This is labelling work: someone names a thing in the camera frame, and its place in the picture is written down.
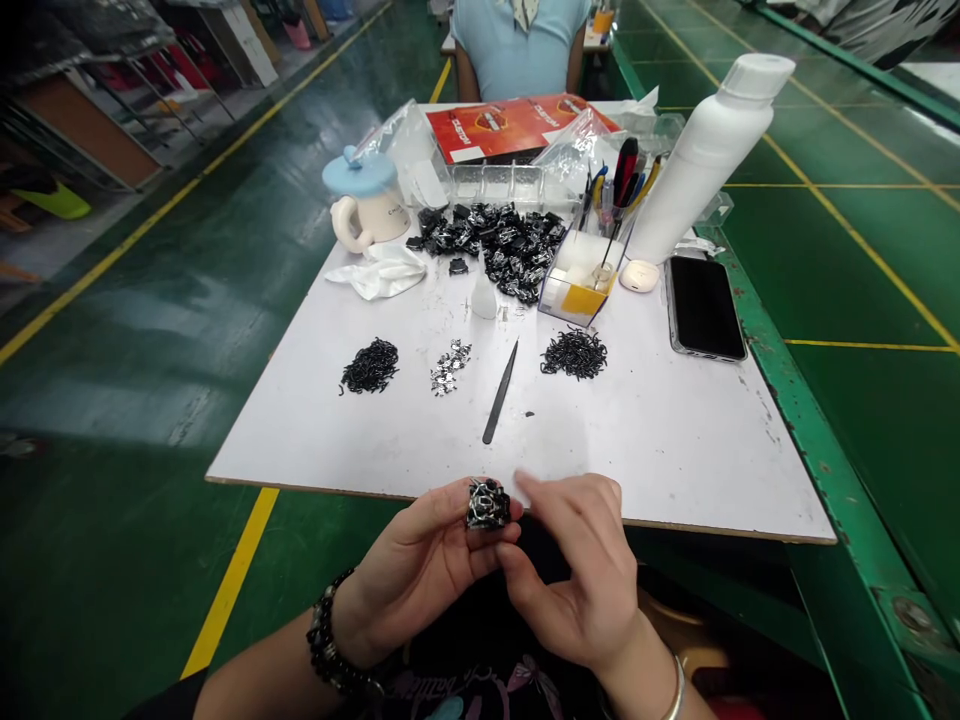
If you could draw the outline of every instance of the silver bangle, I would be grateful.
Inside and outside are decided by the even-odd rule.
[[[673,703],[670,705],[667,714],[663,716],[663,720],[679,719],[680,712],[683,710],[683,696],[687,691],[687,678],[683,674],[683,665],[680,662],[680,658],[674,655],[673,661],[677,664],[677,694],[674,696]],[[600,693],[600,710],[603,712],[603,716],[607,720],[615,720],[613,709],[610,707],[609,697],[607,697],[607,694],[603,691],[603,687],[599,685],[599,683],[597,684],[597,689]]]
[[[680,717],[680,711],[683,710],[683,696],[687,690],[687,678],[683,674],[683,665],[680,663],[680,658],[674,655],[673,660],[677,664],[677,695],[673,698],[673,705],[663,716],[663,720],[677,720]]]

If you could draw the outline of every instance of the white bottle cap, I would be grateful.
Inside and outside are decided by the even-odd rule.
[[[772,100],[787,84],[796,67],[793,60],[779,55],[741,55],[734,61],[720,89],[744,100]]]

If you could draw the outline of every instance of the phone case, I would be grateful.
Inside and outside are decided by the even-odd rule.
[[[664,276],[664,281],[666,283],[664,289],[667,291],[667,319],[670,322],[670,347],[673,348],[674,352],[678,352],[681,355],[691,355],[692,357],[704,358],[705,360],[717,360],[719,362],[725,362],[730,364],[743,362],[744,360],[746,360],[749,350],[746,349],[747,344],[746,342],[743,342],[743,333],[740,332],[740,316],[739,315],[737,315],[737,332],[740,332],[740,340],[741,342],[743,342],[743,347],[744,347],[743,357],[735,358],[735,357],[730,357],[729,355],[710,355],[708,353],[701,352],[699,350],[692,350],[680,344],[680,340],[677,338],[677,317],[673,312],[673,278],[671,277],[671,273],[670,273],[669,258],[663,265],[664,265],[663,276]],[[736,315],[737,313],[736,303],[734,303],[733,305],[733,312]]]

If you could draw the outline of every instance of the red box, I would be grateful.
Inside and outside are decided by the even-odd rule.
[[[546,147],[553,133],[587,108],[611,132],[620,129],[586,100],[568,93],[470,105],[427,113],[427,118],[446,161],[458,163]]]

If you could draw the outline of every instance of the person in light blue shirt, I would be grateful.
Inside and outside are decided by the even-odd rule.
[[[575,93],[591,0],[457,0],[461,102]]]

